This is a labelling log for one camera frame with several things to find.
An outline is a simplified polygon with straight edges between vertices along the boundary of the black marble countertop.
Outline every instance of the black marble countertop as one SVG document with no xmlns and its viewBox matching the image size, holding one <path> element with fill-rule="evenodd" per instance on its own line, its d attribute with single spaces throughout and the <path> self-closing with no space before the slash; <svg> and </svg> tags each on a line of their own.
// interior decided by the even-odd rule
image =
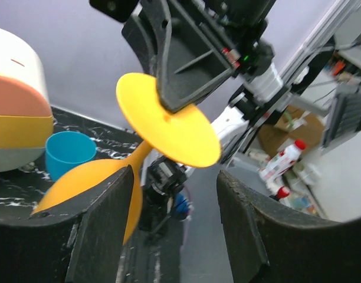
<svg viewBox="0 0 361 283">
<path fill-rule="evenodd" d="M 141 142 L 132 131 L 114 129 L 57 108 L 53 114 L 55 132 L 79 131 L 96 142 L 96 159 L 123 159 Z M 28 218 L 52 184 L 44 155 L 23 168 L 0 173 L 0 219 Z M 147 233 L 136 229 L 123 249 L 116 282 L 179 283 L 183 223 L 170 220 L 169 231 L 156 245 L 148 245 Z"/>
</svg>

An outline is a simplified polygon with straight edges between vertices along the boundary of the cup rim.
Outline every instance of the cup rim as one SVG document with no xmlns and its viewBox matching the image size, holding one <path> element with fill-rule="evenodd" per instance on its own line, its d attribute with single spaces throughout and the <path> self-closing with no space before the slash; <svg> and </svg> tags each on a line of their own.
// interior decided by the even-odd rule
<svg viewBox="0 0 361 283">
<path fill-rule="evenodd" d="M 93 151 L 93 154 L 91 154 L 91 156 L 89 158 L 86 158 L 82 161 L 79 161 L 79 162 L 68 162 L 68 161 L 63 161 L 63 160 L 60 160 L 59 158 L 56 158 L 54 157 L 54 155 L 51 153 L 51 151 L 48 149 L 48 141 L 53 138 L 54 136 L 59 136 L 61 134 L 77 134 L 77 135 L 81 135 L 81 136 L 84 136 L 84 137 L 87 137 L 89 141 L 91 141 L 93 144 L 94 144 L 94 151 Z M 97 154 L 97 145 L 95 143 L 94 140 L 92 140 L 88 135 L 84 134 L 84 133 L 80 133 L 78 131 L 59 131 L 58 133 L 54 133 L 52 134 L 48 139 L 47 141 L 45 142 L 45 153 L 48 154 L 52 159 L 58 161 L 58 162 L 61 162 L 61 163 L 65 163 L 65 164 L 71 164 L 71 165 L 74 165 L 74 164 L 82 164 L 82 163 L 85 163 L 85 162 L 88 162 L 90 161 L 91 159 L 93 159 L 95 157 L 95 155 Z"/>
</svg>

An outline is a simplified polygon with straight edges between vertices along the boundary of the yellow object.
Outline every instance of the yellow object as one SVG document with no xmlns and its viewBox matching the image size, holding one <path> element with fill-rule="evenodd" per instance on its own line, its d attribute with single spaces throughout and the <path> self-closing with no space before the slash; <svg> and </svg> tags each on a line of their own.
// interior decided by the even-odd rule
<svg viewBox="0 0 361 283">
<path fill-rule="evenodd" d="M 44 147 L 52 132 L 52 117 L 0 116 L 0 149 Z"/>
<path fill-rule="evenodd" d="M 116 94 L 132 127 L 168 158 L 192 167 L 208 167 L 220 158 L 219 139 L 204 114 L 193 104 L 175 114 L 166 111 L 154 77 L 126 74 L 117 83 Z"/>
<path fill-rule="evenodd" d="M 32 214 L 59 205 L 95 187 L 119 169 L 131 165 L 134 174 L 134 185 L 124 234 L 123 244 L 125 244 L 139 222 L 143 204 L 139 169 L 151 150 L 152 147 L 144 141 L 129 157 L 123 160 L 100 159 L 77 166 L 54 183 Z"/>
</svg>

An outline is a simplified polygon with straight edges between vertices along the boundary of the red bottle cap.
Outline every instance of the red bottle cap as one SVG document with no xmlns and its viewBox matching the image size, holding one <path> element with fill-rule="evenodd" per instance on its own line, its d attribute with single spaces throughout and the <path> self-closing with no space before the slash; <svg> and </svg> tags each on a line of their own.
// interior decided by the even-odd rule
<svg viewBox="0 0 361 283">
<path fill-rule="evenodd" d="M 276 196 L 279 198 L 279 199 L 284 199 L 286 198 L 287 196 L 289 196 L 289 194 L 291 193 L 291 191 L 287 188 L 287 187 L 281 187 L 278 191 L 277 191 L 277 194 Z"/>
<path fill-rule="evenodd" d="M 299 149 L 304 150 L 306 149 L 306 144 L 302 140 L 296 140 L 294 145 L 297 146 Z"/>
</svg>

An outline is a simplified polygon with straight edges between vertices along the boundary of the cardboard box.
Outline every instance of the cardboard box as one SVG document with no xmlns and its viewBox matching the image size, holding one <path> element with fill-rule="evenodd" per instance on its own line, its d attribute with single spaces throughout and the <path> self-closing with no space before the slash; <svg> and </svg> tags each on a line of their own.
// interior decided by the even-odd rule
<svg viewBox="0 0 361 283">
<path fill-rule="evenodd" d="M 294 143 L 303 140 L 307 147 L 303 155 L 320 144 L 324 126 L 319 118 L 296 107 L 289 106 L 275 126 L 263 125 L 258 138 L 264 151 L 271 157 Z"/>
</svg>

